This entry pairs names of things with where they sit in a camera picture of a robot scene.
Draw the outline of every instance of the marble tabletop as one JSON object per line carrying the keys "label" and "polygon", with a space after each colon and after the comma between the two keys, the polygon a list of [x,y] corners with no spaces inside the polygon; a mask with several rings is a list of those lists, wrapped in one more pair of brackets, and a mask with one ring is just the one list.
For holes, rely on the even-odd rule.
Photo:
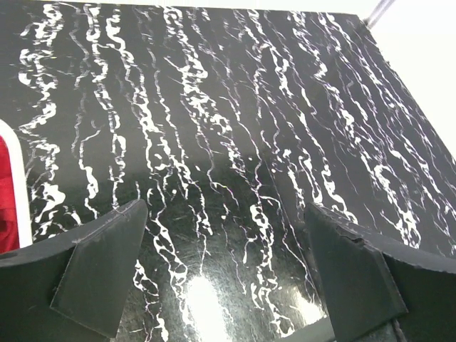
{"label": "marble tabletop", "polygon": [[0,115],[24,150],[35,241],[147,201],[117,341],[268,342],[320,319],[307,202],[454,257],[455,161],[357,16],[0,13]]}

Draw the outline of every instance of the white background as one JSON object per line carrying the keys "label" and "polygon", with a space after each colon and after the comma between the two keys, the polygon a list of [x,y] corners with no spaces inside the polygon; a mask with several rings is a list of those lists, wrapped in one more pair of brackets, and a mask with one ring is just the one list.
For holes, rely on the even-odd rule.
{"label": "white background", "polygon": [[[104,0],[111,4],[330,11],[368,17],[379,0]],[[372,29],[429,121],[456,157],[456,0],[396,0]]]}

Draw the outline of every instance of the red object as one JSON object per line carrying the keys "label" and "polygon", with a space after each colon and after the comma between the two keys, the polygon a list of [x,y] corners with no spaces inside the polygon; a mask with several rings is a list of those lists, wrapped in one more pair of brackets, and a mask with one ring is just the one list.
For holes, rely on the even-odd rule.
{"label": "red object", "polygon": [[0,137],[0,254],[19,248],[16,203],[8,148]]}

